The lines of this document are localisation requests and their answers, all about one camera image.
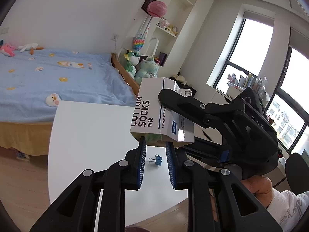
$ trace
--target blue bedspread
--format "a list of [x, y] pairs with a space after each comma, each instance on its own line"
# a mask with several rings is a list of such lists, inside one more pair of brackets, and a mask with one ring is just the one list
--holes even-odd
[[57, 107], [45, 102], [52, 93], [66, 101], [135, 105], [136, 97], [112, 67], [110, 54], [59, 49], [14, 53], [0, 53], [1, 122], [52, 121]]

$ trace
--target red toy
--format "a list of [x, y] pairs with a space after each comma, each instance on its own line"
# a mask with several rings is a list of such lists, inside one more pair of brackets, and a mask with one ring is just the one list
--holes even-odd
[[11, 45], [3, 45], [0, 47], [0, 53], [2, 53], [5, 56], [15, 56], [13, 50], [14, 46]]

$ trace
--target green dinosaur plush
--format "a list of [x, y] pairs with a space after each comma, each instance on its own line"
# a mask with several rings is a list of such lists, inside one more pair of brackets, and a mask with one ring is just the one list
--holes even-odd
[[139, 63], [139, 54], [135, 51], [129, 51], [129, 53], [124, 54], [124, 57], [128, 60], [125, 67], [125, 70], [129, 75], [134, 79], [136, 68], [135, 66]]
[[159, 65], [153, 57], [149, 57], [141, 62], [141, 69], [136, 73], [135, 81], [141, 85], [143, 78], [156, 78]]

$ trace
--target binder clip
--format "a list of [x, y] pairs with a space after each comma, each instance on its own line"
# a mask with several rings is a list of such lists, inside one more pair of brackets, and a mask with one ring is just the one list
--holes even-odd
[[156, 165], [161, 166], [162, 165], [162, 157], [160, 155], [155, 155], [155, 159], [149, 158], [149, 162], [154, 162]]

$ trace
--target round white table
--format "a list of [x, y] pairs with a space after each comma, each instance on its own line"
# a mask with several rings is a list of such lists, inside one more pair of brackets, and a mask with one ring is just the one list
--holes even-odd
[[[48, 155], [48, 190], [52, 203], [85, 169], [108, 169], [135, 149], [130, 134], [134, 107], [61, 101], [53, 123]], [[162, 165], [148, 162], [155, 154]], [[125, 192], [125, 221], [131, 225], [186, 199], [187, 190], [170, 183], [165, 148], [147, 146], [143, 184]]]

